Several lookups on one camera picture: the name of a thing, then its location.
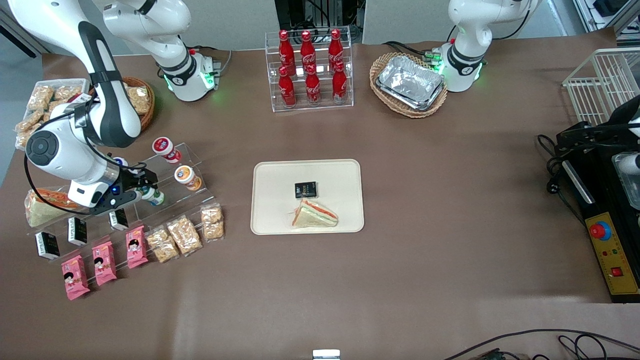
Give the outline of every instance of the foil container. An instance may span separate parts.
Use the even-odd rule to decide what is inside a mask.
[[[409,107],[426,111],[442,92],[444,77],[402,55],[391,58],[376,85]]]

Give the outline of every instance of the red button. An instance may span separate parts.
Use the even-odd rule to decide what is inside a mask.
[[[593,224],[589,228],[589,232],[596,239],[602,239],[607,235],[607,230],[601,224]]]

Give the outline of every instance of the brown tablecloth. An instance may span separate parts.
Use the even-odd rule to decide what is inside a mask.
[[[614,45],[612,31],[496,41],[474,86],[424,120],[391,112],[369,89],[369,66],[390,51],[382,45],[355,46],[353,108],[279,114],[261,51],[234,53],[220,89],[194,103],[169,92],[151,57],[117,58],[157,96],[152,127],[118,154],[144,159],[160,135],[187,142],[224,205],[227,238],[70,302],[59,264],[25,235],[29,186],[16,152],[0,190],[0,357],[275,360],[339,348],[344,359],[441,359],[535,327],[637,343],[640,306],[609,303],[582,226],[545,191],[534,144],[571,123],[561,81]],[[47,79],[86,74],[64,56],[44,66]],[[332,158],[361,164],[362,231],[252,234],[257,163]],[[41,186],[62,183],[33,173]],[[495,345],[561,352],[552,334]]]

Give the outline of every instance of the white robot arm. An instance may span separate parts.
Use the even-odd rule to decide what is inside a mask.
[[[522,19],[537,5],[538,0],[451,0],[449,17],[458,27],[458,36],[438,50],[447,89],[461,92],[471,87],[493,40],[489,24]]]
[[[154,57],[178,99],[196,101],[216,88],[211,57],[189,52],[178,37],[191,24],[181,0],[122,0],[105,6],[102,16],[110,32]]]
[[[107,206],[122,207],[131,195],[135,197],[132,192],[125,196],[126,188],[138,180],[148,182],[142,179],[146,172],[140,179],[132,179],[131,173],[121,172],[119,166],[93,147],[127,147],[140,134],[140,118],[127,98],[102,33],[87,21],[77,0],[9,0],[9,5],[28,32],[82,61],[100,97],[99,104],[57,106],[52,120],[27,142],[26,156],[38,168],[71,180],[69,198],[78,204],[94,208],[111,197],[112,204]],[[110,191],[114,188],[116,199]]]

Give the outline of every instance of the yellow control panel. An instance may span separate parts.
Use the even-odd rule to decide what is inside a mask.
[[[584,221],[611,295],[640,293],[609,213]]]

